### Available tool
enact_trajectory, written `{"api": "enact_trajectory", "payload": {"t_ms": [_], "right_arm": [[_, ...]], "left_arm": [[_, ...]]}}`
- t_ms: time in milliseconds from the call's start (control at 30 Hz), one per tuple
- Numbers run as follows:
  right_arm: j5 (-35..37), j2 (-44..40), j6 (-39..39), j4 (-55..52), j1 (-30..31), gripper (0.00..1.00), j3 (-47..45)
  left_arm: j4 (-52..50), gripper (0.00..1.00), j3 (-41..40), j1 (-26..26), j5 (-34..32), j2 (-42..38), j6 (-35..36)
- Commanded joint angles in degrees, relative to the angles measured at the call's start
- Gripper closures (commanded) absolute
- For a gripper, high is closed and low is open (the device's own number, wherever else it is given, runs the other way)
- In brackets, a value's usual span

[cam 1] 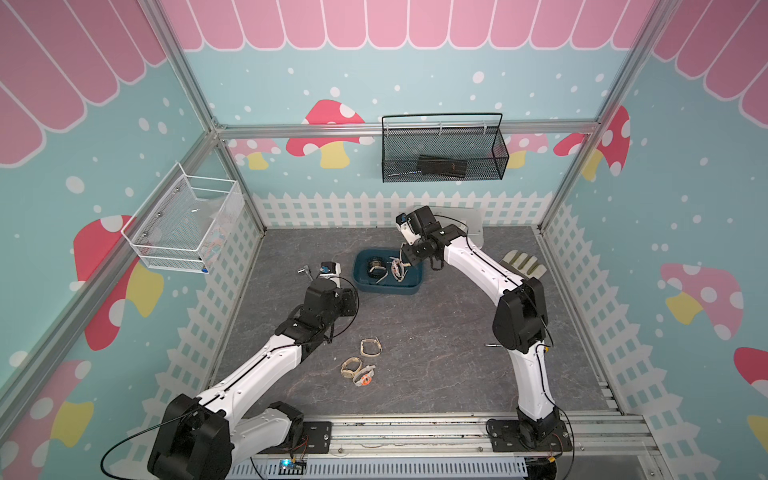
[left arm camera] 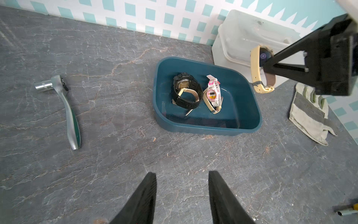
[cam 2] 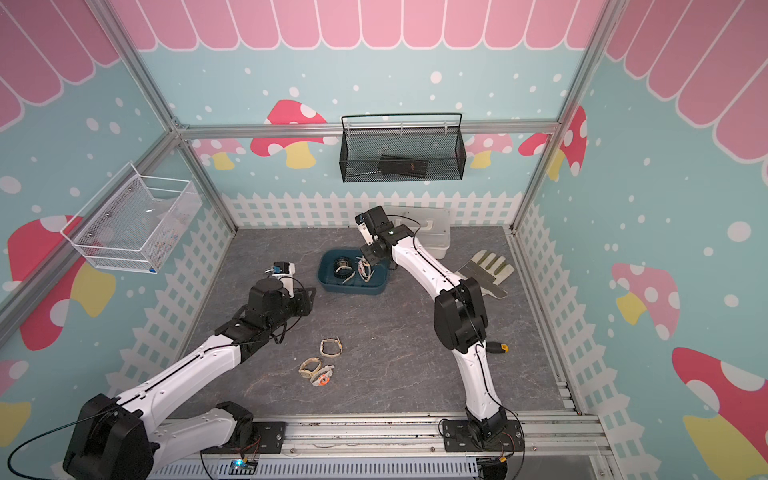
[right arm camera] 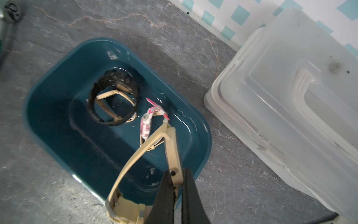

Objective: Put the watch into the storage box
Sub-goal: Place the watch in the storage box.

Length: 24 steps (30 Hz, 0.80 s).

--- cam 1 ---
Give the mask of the beige watch pair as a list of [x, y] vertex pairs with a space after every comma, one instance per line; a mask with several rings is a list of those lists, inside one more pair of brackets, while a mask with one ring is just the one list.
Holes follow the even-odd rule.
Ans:
[[387, 271], [381, 278], [376, 280], [375, 284], [380, 284], [384, 279], [386, 279], [389, 276], [389, 271]]

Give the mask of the black watch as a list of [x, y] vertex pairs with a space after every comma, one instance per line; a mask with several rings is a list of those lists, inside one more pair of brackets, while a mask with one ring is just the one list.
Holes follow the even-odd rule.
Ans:
[[382, 257], [371, 257], [368, 259], [367, 275], [370, 278], [378, 280], [381, 278], [389, 268], [386, 261]]

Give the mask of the pink white watch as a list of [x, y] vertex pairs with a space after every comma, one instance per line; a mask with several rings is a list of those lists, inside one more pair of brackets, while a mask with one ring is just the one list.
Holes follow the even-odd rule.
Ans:
[[404, 275], [404, 266], [402, 265], [402, 261], [399, 258], [390, 258], [390, 270], [393, 275], [393, 277], [400, 282]]

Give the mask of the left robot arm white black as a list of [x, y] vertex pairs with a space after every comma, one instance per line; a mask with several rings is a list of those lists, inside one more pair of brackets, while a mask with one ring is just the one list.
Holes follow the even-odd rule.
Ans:
[[341, 317], [354, 320], [360, 308], [354, 283], [340, 275], [320, 276], [265, 345], [224, 380], [194, 397], [180, 394], [166, 407], [149, 452], [147, 470], [158, 479], [223, 479], [230, 468], [266, 449], [293, 451], [303, 415], [283, 402], [247, 418], [247, 411], [272, 385], [321, 345], [336, 337]]

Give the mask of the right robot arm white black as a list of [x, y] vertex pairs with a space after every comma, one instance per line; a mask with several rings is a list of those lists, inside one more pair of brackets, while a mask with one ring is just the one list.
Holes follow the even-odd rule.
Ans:
[[539, 447], [566, 425], [553, 399], [544, 359], [548, 317], [542, 283], [493, 260], [459, 226], [441, 225], [428, 206], [399, 214], [396, 224], [405, 239], [401, 251], [409, 263], [428, 260], [450, 265], [495, 305], [492, 332], [507, 350], [517, 382], [518, 438], [528, 449]]

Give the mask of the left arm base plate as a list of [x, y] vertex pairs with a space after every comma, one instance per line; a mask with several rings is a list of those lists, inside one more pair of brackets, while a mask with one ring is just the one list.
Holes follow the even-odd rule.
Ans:
[[261, 451], [261, 454], [327, 454], [330, 450], [332, 422], [310, 421], [292, 425], [286, 439], [277, 446]]

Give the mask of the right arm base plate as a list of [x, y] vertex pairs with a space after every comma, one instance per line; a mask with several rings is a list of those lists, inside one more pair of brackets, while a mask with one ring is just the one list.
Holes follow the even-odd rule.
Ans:
[[496, 453], [550, 452], [560, 455], [573, 451], [572, 436], [563, 420], [541, 428], [517, 419], [489, 419], [486, 433]]

